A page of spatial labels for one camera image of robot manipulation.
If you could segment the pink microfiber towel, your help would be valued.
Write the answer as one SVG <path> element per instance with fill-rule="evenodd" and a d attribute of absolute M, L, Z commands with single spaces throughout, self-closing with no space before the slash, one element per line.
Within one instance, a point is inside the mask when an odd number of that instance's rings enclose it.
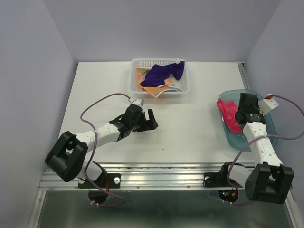
<path fill-rule="evenodd" d="M 224 123 L 228 129 L 233 133 L 242 133 L 242 129 L 235 119 L 235 114 L 238 111 L 238 107 L 234 101 L 224 101 L 219 99 L 217 101 L 217 107 L 221 111 L 224 119 Z"/>

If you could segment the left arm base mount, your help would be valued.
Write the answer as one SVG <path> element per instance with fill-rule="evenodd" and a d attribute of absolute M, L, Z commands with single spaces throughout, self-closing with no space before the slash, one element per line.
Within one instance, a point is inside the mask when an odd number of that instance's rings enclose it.
<path fill-rule="evenodd" d="M 121 183 L 121 174 L 120 173 L 102 174 L 97 180 L 93 181 L 93 183 L 107 192 L 109 192 L 110 189 L 119 189 Z M 85 190 L 96 189 L 96 187 L 92 185 L 88 180 L 79 180 L 78 188 Z M 89 200 L 93 201 L 94 203 L 99 203 L 99 204 L 105 203 L 108 197 L 109 197 L 108 194 L 103 193 L 101 191 L 90 190 L 88 192 Z"/>

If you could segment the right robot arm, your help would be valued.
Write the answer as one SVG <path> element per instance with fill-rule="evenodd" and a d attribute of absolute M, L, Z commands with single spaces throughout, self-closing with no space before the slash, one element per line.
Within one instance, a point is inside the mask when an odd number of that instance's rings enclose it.
<path fill-rule="evenodd" d="M 241 93 L 235 119 L 254 155 L 252 171 L 237 165 L 219 173 L 219 181 L 233 188 L 243 187 L 248 200 L 284 204 L 292 185 L 294 172 L 278 158 L 267 133 L 266 121 L 260 112 L 257 95 Z"/>

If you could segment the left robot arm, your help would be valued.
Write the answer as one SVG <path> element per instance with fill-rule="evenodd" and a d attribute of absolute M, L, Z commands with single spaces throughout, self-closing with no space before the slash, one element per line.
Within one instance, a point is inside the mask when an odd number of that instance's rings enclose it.
<path fill-rule="evenodd" d="M 141 105 L 131 104 L 124 114 L 96 130 L 80 134 L 62 133 L 46 156 L 46 165 L 64 182 L 74 178 L 84 179 L 87 153 L 107 143 L 118 142 L 131 132 L 151 131 L 158 127 L 153 110 L 147 112 L 148 119 Z"/>

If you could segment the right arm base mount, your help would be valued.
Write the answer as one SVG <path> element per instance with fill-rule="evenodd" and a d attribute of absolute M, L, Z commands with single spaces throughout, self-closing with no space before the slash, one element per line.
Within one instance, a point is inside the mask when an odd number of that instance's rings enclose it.
<path fill-rule="evenodd" d="M 205 188 L 218 188 L 218 198 L 211 196 L 215 200 L 229 205 L 244 206 L 246 202 L 238 202 L 239 192 L 241 186 L 233 180 L 230 182 L 236 186 L 232 187 L 226 180 L 226 176 L 220 172 L 206 172 L 204 173 L 203 187 Z"/>

